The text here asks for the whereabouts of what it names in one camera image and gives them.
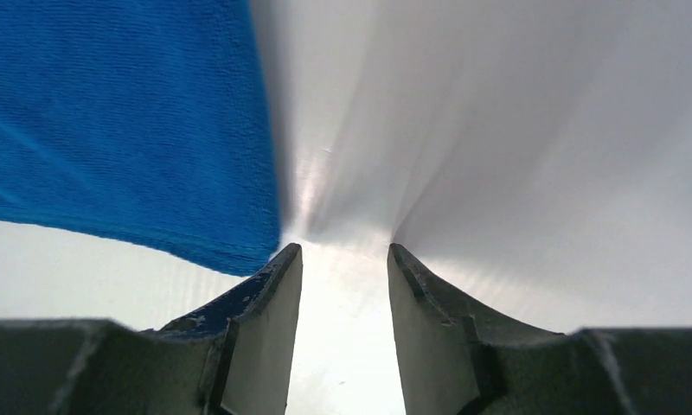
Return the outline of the blue towel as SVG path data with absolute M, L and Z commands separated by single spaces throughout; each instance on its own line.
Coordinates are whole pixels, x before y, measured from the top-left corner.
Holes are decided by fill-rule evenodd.
M 235 276 L 279 246 L 245 1 L 0 1 L 0 220 Z

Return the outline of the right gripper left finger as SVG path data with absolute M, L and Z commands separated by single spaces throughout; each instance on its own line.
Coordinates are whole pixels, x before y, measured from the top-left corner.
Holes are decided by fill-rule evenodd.
M 209 349 L 189 401 L 158 386 L 146 413 L 285 413 L 302 278 L 302 247 L 291 243 L 241 284 L 158 330 Z

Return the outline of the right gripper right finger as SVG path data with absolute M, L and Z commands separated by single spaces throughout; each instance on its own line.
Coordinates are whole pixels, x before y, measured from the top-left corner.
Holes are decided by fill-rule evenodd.
M 506 392 L 500 347 L 558 336 L 469 296 L 401 244 L 388 248 L 388 287 L 408 414 L 479 414 Z

